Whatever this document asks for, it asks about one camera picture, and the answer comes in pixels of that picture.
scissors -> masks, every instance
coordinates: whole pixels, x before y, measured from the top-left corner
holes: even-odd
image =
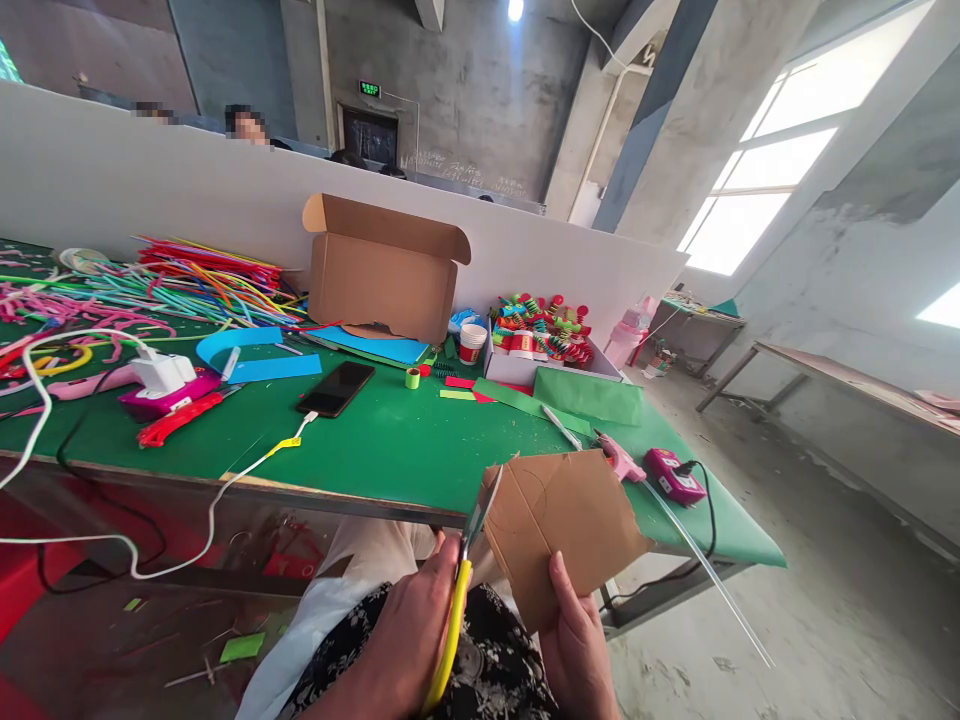
[[[434,708],[440,704],[444,691],[447,689],[447,682],[450,680],[450,672],[453,670],[453,659],[457,656],[457,645],[460,642],[460,627],[463,625],[463,611],[467,604],[467,588],[470,585],[470,571],[473,569],[473,563],[467,560],[470,552],[470,546],[480,535],[483,528],[483,521],[487,518],[487,513],[493,506],[493,498],[497,494],[497,488],[500,487],[500,477],[503,475],[503,465],[497,471],[497,476],[489,486],[481,486],[477,495],[477,504],[470,513],[470,519],[467,520],[467,527],[460,538],[460,565],[457,568],[456,585],[453,590],[453,602],[450,606],[450,620],[447,626],[447,643],[443,647],[443,655],[440,658],[440,667],[437,668],[433,676],[433,682],[430,683],[430,691],[427,693],[427,699],[423,703],[421,711],[422,716],[427,716],[433,712]]]

paper cup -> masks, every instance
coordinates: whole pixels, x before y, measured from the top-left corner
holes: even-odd
[[[464,365],[476,365],[486,341],[486,328],[479,325],[464,325],[460,328],[460,362]]]

green exit sign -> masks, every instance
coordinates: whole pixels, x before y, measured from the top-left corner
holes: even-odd
[[[371,97],[380,97],[380,86],[374,85],[373,83],[368,83],[364,80],[360,81],[360,94],[369,95]]]

